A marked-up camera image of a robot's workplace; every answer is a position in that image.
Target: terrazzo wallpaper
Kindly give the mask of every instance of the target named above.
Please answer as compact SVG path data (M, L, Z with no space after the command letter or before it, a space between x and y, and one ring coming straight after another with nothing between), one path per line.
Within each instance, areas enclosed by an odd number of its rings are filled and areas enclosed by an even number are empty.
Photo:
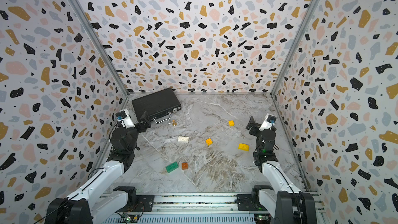
M331 223L398 223L396 9L321 0L275 96Z
M123 95L66 0L0 14L0 223L31 224L87 180Z
M311 0L79 0L129 92L267 92Z

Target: gray marble surface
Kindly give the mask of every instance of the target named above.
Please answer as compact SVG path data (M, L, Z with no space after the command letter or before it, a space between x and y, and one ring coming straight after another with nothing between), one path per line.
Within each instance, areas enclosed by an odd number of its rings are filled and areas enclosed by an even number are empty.
M172 114L177 126L164 121L140 133L135 159L118 185L134 186L137 192L249 192L255 184L267 184L267 178L253 164L255 137L245 129L252 115L262 123L267 113L277 116L270 96L261 94L176 94L182 109ZM131 100L127 108L135 114ZM235 126L229 127L233 120ZM291 181L303 189L301 177L287 143L282 121L276 121L277 158ZM178 136L189 137L189 143L178 143ZM205 140L213 143L207 146ZM239 150L248 144L249 152ZM179 168L167 173L166 166L177 162ZM182 170L181 163L188 169Z

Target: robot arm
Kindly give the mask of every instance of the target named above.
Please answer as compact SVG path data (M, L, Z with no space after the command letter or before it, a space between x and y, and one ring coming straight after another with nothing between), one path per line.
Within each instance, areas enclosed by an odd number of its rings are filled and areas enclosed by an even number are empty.
M140 132L151 127L146 113L140 122L134 124L129 111L123 109L116 113L117 123L110 135L111 153L104 166L98 170L85 184L64 199L57 198L47 208L45 224L87 223L100 224L111 213L133 204L135 189L118 187L101 202L96 203L103 192L131 166L134 160L134 150L139 150L137 138Z
M246 126L246 129L250 130L249 133L256 136L256 150L253 152L254 164L271 184L271 186L256 185L251 192L252 200L255 205L268 210L272 217L272 224L293 223L293 207L297 207L301 223L316 224L313 197L309 193L301 192L291 182L273 152L276 137L275 121L275 116L267 114L260 125L251 116Z

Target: green lego brick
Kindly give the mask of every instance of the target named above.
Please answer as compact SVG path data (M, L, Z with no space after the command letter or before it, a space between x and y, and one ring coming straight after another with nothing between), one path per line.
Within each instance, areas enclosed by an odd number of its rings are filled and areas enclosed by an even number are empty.
M174 163L170 164L169 166L166 167L167 173L172 172L176 168L178 168L178 163L177 162L174 162Z

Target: white lego brick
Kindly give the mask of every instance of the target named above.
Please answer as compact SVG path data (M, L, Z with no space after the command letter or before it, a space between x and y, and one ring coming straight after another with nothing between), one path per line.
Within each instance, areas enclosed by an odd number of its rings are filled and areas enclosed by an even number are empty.
M189 137L178 136L179 143L188 143Z

